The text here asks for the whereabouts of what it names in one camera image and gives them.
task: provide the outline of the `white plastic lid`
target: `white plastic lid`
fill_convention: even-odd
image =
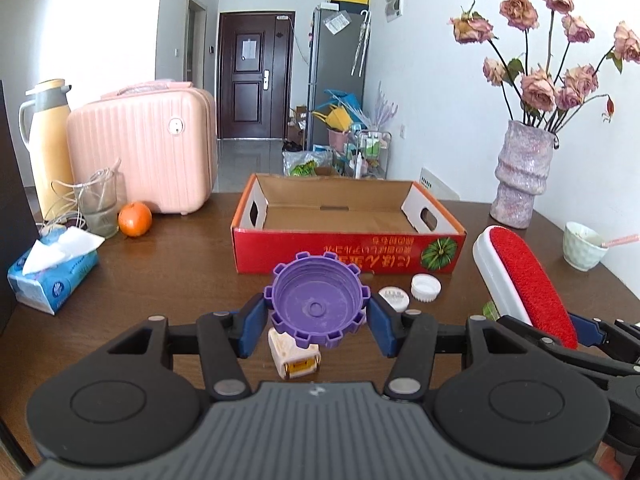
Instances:
[[[401,288],[386,286],[380,289],[379,295],[385,298],[396,312],[404,312],[409,307],[409,295]]]
[[[411,294],[425,303],[435,300],[441,288],[438,279],[430,274],[416,274],[411,280]]]

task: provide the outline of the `white tissue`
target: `white tissue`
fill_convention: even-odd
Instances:
[[[49,269],[78,256],[95,251],[104,238],[77,227],[69,227],[60,235],[57,242],[45,245],[36,240],[22,268],[22,274],[31,274]]]

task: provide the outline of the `ceramic bowl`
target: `ceramic bowl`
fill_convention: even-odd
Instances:
[[[604,239],[593,229],[577,222],[567,222],[562,239],[564,259],[583,272],[593,269],[607,254],[608,249],[600,246],[603,242]]]

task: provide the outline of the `door frame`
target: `door frame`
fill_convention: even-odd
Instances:
[[[217,45],[217,63],[216,63],[216,137],[222,140],[222,110],[220,106],[222,99],[220,98],[220,88],[222,87],[222,39],[223,39],[223,22],[226,16],[288,16],[290,21],[289,27],[289,43],[287,45],[287,63],[285,70],[284,85],[284,118],[285,127],[282,131],[282,140],[287,138],[287,124],[289,123],[289,109],[291,101],[291,70],[293,64],[293,42],[296,30],[296,11],[295,10],[240,10],[233,12],[220,12],[218,18],[218,45]],[[271,140],[277,140],[277,137],[271,137]],[[247,140],[247,139],[226,139],[226,140]]]
[[[194,7],[195,23],[193,27],[193,85],[204,88],[204,51],[207,33],[207,7],[199,0],[186,0],[184,13],[184,44],[182,46],[182,80],[187,74],[187,41],[189,37],[189,11]]]

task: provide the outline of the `front door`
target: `front door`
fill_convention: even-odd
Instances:
[[[218,116],[223,139],[281,139],[289,109],[292,13],[220,15]]]

